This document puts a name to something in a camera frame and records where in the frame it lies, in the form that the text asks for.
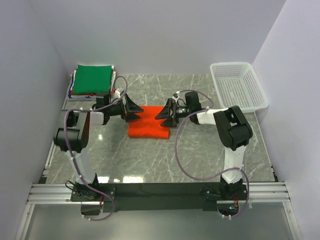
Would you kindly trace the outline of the orange t shirt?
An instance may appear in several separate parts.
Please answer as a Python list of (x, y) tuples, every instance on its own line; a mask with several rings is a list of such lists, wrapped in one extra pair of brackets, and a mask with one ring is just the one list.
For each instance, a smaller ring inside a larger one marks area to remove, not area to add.
[(128, 126), (129, 138), (169, 139), (170, 129), (161, 126), (161, 119), (155, 119), (163, 109), (161, 106), (141, 106), (143, 112), (137, 113), (140, 119), (132, 121)]

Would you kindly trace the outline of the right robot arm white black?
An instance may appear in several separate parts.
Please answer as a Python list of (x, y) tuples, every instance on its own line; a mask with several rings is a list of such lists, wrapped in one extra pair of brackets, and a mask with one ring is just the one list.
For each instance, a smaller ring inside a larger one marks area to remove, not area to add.
[(163, 109), (155, 116), (162, 120), (162, 127), (181, 127), (183, 122), (190, 120), (196, 125), (216, 126), (219, 139), (224, 146), (224, 168), (217, 175), (220, 177), (219, 193), (226, 200), (247, 191), (243, 184), (246, 176), (242, 167), (244, 153), (253, 136), (253, 130), (241, 111), (235, 105), (229, 108), (214, 109), (212, 106), (202, 107), (198, 90), (183, 90), (185, 104), (180, 105), (180, 92), (177, 91)]

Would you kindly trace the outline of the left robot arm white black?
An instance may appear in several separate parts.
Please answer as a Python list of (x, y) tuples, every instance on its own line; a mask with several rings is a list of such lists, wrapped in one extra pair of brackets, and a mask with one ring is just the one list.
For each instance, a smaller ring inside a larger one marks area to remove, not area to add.
[(86, 150), (90, 126), (106, 125), (113, 116), (120, 116), (127, 123), (134, 122), (141, 118), (137, 114), (144, 111), (123, 91), (115, 95), (112, 100), (111, 93), (98, 93), (91, 110), (62, 110), (56, 124), (53, 142), (69, 158), (75, 172), (72, 193), (88, 201), (96, 200), (101, 192), (98, 176), (89, 163)]

